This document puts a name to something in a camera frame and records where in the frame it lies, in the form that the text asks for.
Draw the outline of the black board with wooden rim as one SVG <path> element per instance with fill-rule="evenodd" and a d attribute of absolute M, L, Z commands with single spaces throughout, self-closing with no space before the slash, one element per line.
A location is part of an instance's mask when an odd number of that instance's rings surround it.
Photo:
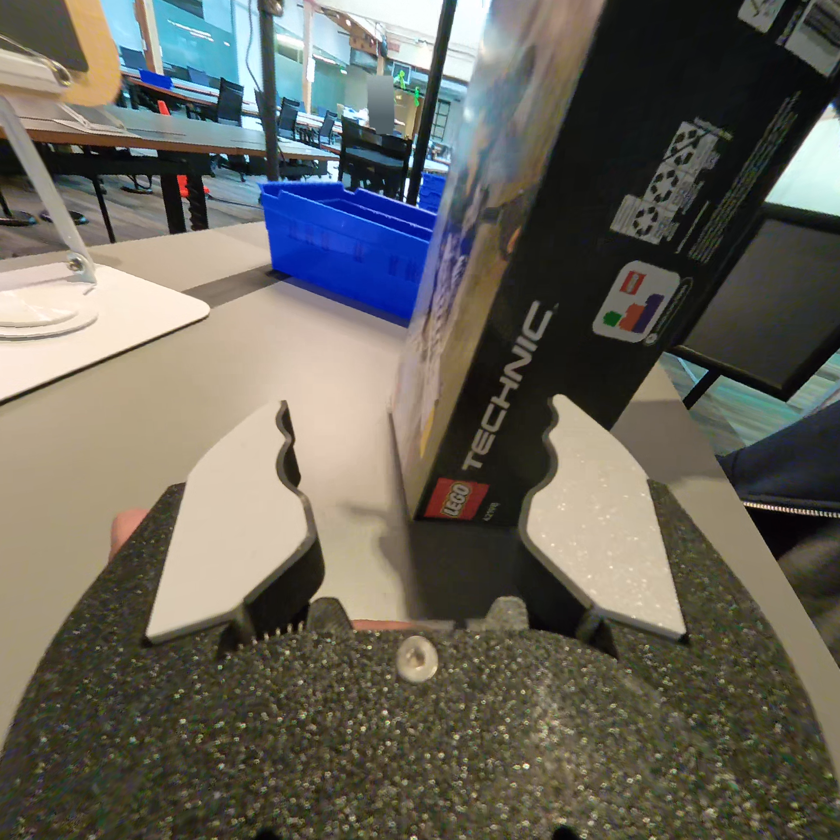
<path fill-rule="evenodd" d="M 117 46 L 99 1 L 2 1 L 1 92 L 68 104 L 113 103 Z"/>

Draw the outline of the black toy brick box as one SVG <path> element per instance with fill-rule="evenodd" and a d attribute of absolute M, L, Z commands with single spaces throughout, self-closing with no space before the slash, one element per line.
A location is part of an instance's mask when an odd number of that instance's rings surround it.
<path fill-rule="evenodd" d="M 490 2 L 397 374 L 413 520 L 515 526 L 611 430 L 838 92 L 838 2 Z"/>

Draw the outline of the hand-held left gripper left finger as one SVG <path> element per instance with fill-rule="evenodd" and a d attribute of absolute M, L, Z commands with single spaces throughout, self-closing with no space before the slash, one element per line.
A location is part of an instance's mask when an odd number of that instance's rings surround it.
<path fill-rule="evenodd" d="M 305 622 L 325 564 L 295 443 L 288 403 L 273 401 L 196 463 L 145 630 L 150 643 L 215 627 L 246 641 Z"/>

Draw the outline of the grey desk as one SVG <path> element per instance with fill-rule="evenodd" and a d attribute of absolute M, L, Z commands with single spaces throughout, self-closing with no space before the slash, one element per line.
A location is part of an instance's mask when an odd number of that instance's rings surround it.
<path fill-rule="evenodd" d="M 461 620 L 515 592 L 516 536 L 409 521 L 390 415 L 399 321 L 270 272 L 263 224 L 94 248 L 207 318 L 2 405 L 2 736 L 102 570 L 112 519 L 149 509 L 257 408 L 289 404 L 326 577 L 353 618 Z"/>

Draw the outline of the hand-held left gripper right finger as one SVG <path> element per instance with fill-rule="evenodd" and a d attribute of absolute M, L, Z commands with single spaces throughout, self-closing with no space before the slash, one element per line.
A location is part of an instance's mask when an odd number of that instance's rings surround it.
<path fill-rule="evenodd" d="M 549 470 L 523 499 L 523 547 L 582 609 L 576 633 L 610 620 L 678 642 L 686 622 L 646 472 L 568 396 L 550 411 Z"/>

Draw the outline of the black pole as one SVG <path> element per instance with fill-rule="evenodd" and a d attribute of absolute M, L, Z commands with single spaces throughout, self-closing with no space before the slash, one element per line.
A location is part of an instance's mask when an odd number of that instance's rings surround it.
<path fill-rule="evenodd" d="M 434 42 L 432 61 L 427 74 L 426 95 L 423 103 L 421 122 L 416 135 L 413 147 L 413 162 L 408 183 L 406 200 L 415 206 L 418 201 L 419 189 L 421 186 L 424 165 L 427 156 L 427 148 L 434 123 L 436 102 L 443 79 L 445 60 L 448 52 L 448 44 L 455 20 L 457 1 L 443 1 L 438 18 L 437 33 Z"/>

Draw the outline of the black framed panel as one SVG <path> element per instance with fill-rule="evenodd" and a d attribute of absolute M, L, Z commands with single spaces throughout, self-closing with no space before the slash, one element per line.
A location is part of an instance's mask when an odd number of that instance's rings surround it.
<path fill-rule="evenodd" d="M 766 203 L 716 295 L 671 353 L 703 367 L 691 408 L 721 378 L 787 402 L 838 351 L 839 219 Z"/>

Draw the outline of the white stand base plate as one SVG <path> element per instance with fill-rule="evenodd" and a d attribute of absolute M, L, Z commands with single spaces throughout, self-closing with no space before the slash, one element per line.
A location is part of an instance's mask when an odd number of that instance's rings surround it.
<path fill-rule="evenodd" d="M 36 24 L 13 35 L 2 7 L 2 130 L 65 245 L 49 263 L 2 269 L 2 403 L 209 315 L 202 301 L 97 264 L 29 136 L 30 119 L 76 117 L 74 106 L 102 106 L 119 84 L 101 9 L 58 10 L 57 39 L 38 48 Z"/>

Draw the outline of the black office chair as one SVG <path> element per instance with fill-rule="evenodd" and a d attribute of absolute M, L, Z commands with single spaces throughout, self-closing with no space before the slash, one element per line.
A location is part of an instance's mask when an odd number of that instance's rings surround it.
<path fill-rule="evenodd" d="M 377 133 L 346 117 L 341 123 L 338 181 L 347 176 L 352 191 L 363 188 L 403 203 L 413 140 Z"/>

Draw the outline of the long office table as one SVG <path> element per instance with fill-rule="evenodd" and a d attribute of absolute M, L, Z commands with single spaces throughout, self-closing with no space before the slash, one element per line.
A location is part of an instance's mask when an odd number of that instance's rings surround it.
<path fill-rule="evenodd" d="M 106 107 L 102 113 L 110 123 L 88 127 L 68 117 L 21 122 L 48 171 L 91 180 L 101 209 L 100 176 L 159 178 L 170 234 L 207 229 L 203 178 L 211 173 L 213 156 L 268 158 L 260 131 L 131 108 Z"/>

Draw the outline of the grey light stand pole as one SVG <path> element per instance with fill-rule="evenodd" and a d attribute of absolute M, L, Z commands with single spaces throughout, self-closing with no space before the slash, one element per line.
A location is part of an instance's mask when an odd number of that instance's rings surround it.
<path fill-rule="evenodd" d="M 279 144 L 277 137 L 277 71 L 275 12 L 281 10 L 277 1 L 258 1 L 259 50 L 262 73 L 260 119 L 266 142 L 266 177 L 269 182 L 279 181 Z"/>

